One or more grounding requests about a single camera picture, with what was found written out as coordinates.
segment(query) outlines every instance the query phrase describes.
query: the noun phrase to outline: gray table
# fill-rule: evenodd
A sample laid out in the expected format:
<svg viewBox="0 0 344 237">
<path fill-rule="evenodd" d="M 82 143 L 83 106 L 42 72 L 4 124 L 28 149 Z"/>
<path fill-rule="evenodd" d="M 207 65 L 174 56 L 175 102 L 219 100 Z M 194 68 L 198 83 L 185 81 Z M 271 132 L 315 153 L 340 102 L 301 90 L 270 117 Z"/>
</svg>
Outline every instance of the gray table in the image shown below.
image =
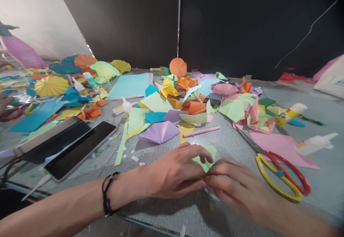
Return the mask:
<svg viewBox="0 0 344 237">
<path fill-rule="evenodd" d="M 305 128 L 298 128 L 292 125 L 285 125 L 281 132 L 275 128 L 273 133 L 289 134 L 296 142 L 303 141 L 315 135 L 326 135 L 332 132 L 340 133 L 340 136 L 333 139 L 332 150 L 321 150 L 311 157 L 321 167 L 321 171 L 299 167 L 298 169 L 305 175 L 312 187 L 312 193 L 304 196 L 299 204 L 319 214 L 330 223 L 338 224 L 343 215 L 343 197 L 344 185 L 340 179 L 344 175 L 344 152 L 343 152 L 343 130 L 342 114 L 344 113 L 343 103 L 325 100 L 326 95 L 312 95 L 312 85 L 302 84 L 298 90 L 287 86 L 273 86 L 268 82 L 251 81 L 254 86 L 264 87 L 264 95 L 277 100 L 278 104 L 284 107 L 300 102 L 306 104 L 309 108 L 303 113 L 309 118 L 314 118 L 326 123 L 328 126 L 318 126 L 310 122 L 305 122 Z M 116 123 L 120 125 L 121 130 L 126 119 L 126 115 L 115 116 L 112 108 L 118 105 L 117 101 L 109 101 L 109 104 L 102 108 L 103 115 L 91 121 L 91 126 L 101 121 Z M 242 137 L 232 129 L 230 121 L 222 114 L 215 113 L 211 123 L 197 126 L 197 129 L 220 125 L 221 130 L 209 132 L 189 138 L 191 144 L 212 145 L 217 149 L 216 160 L 221 157 L 231 157 L 244 164 L 261 177 L 258 171 L 255 154 Z M 22 136 L 18 133 L 6 133 L 6 130 L 17 123 L 20 119 L 8 123 L 0 123 L 0 139 L 4 140 L 7 146 L 17 143 Z M 67 188 L 86 183 L 88 181 L 104 178 L 114 171 L 126 172 L 138 166 L 139 162 L 146 164 L 153 163 L 162 155 L 167 153 L 180 144 L 179 138 L 175 137 L 162 145 L 156 145 L 149 142 L 138 141 L 134 136 L 126 142 L 126 158 L 122 159 L 121 165 L 114 167 L 116 151 L 119 146 L 121 136 L 113 140 L 108 140 L 100 149 L 96 158 L 88 159 L 79 167 L 65 182 L 57 185 L 53 181 L 48 182 L 41 188 L 51 194 L 65 190 Z M 135 162 L 130 157 L 131 152 L 140 160 Z M 43 177 L 39 171 L 40 166 L 26 165 L 17 174 L 10 178 L 10 181 L 34 187 Z M 272 173 L 269 174 L 272 180 L 287 193 L 293 194 L 281 180 Z M 300 181 L 294 174 L 290 174 L 297 183 Z M 214 212 L 210 210 L 210 202 L 214 206 Z M 138 200 L 120 210 L 120 215 L 137 222 L 152 224 L 166 228 L 175 232 L 180 232 L 182 225 L 186 226 L 186 234 L 189 236 L 275 236 L 276 233 L 269 229 L 260 227 L 250 220 L 236 214 L 230 208 L 220 202 L 213 193 L 206 193 L 204 190 L 191 193 L 180 199 L 162 200 L 146 198 Z"/>
</svg>

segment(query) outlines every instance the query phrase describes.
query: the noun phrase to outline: black bracelet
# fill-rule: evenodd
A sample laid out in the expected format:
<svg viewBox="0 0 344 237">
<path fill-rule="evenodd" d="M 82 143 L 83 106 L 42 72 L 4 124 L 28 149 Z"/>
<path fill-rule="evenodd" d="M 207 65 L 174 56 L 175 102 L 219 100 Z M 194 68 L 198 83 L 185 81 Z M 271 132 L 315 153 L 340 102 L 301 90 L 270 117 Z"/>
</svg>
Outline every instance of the black bracelet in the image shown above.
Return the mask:
<svg viewBox="0 0 344 237">
<path fill-rule="evenodd" d="M 120 174 L 120 172 L 115 172 L 114 174 L 109 175 L 108 177 L 106 177 L 105 180 L 103 181 L 103 185 L 101 186 L 101 190 L 103 191 L 103 208 L 104 208 L 105 217 L 112 216 L 114 213 L 116 213 L 119 210 L 119 209 L 114 210 L 114 211 L 111 210 L 110 199 L 108 199 L 106 197 L 106 192 L 108 191 L 108 189 L 110 187 L 110 184 L 111 184 L 111 182 L 114 179 L 114 176 L 117 175 L 117 174 Z M 110 178 L 106 188 L 104 189 L 104 183 L 106 182 L 106 180 L 109 177 L 111 177 L 111 178 Z"/>
</svg>

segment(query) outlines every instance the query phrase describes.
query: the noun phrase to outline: black wall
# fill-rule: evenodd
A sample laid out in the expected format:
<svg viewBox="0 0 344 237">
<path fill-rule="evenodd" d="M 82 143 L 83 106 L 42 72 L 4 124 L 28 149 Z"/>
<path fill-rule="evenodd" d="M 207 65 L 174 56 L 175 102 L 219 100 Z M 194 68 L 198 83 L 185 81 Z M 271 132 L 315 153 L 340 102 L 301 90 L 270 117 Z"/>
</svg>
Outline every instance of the black wall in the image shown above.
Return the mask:
<svg viewBox="0 0 344 237">
<path fill-rule="evenodd" d="M 98 60 L 151 68 L 177 57 L 178 0 L 64 1 Z"/>
<path fill-rule="evenodd" d="M 276 80 L 287 68 L 312 76 L 344 53 L 344 0 L 181 0 L 179 57 L 188 70 Z"/>
</svg>

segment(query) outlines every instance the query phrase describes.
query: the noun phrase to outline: black phone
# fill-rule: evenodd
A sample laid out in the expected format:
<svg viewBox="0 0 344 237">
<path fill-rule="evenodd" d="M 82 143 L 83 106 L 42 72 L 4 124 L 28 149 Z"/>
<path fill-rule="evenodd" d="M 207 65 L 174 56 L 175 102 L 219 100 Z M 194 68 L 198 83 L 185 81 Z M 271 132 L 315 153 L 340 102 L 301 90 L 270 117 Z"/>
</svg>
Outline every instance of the black phone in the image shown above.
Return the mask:
<svg viewBox="0 0 344 237">
<path fill-rule="evenodd" d="M 54 181 L 67 179 L 117 130 L 115 125 L 101 122 L 45 165 Z"/>
</svg>

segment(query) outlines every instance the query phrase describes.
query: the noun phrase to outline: yellow glue stick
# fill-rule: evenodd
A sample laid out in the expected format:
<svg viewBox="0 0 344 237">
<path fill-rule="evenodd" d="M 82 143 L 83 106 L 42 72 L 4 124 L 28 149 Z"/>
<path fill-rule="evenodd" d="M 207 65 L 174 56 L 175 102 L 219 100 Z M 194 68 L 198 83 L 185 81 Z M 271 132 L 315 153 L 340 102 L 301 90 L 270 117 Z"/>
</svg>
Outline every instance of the yellow glue stick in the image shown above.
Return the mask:
<svg viewBox="0 0 344 237">
<path fill-rule="evenodd" d="M 307 106 L 304 104 L 294 104 L 285 113 L 281 113 L 279 117 L 276 119 L 276 127 L 282 127 L 288 121 L 292 120 L 296 116 L 298 116 L 301 112 L 307 109 Z"/>
</svg>

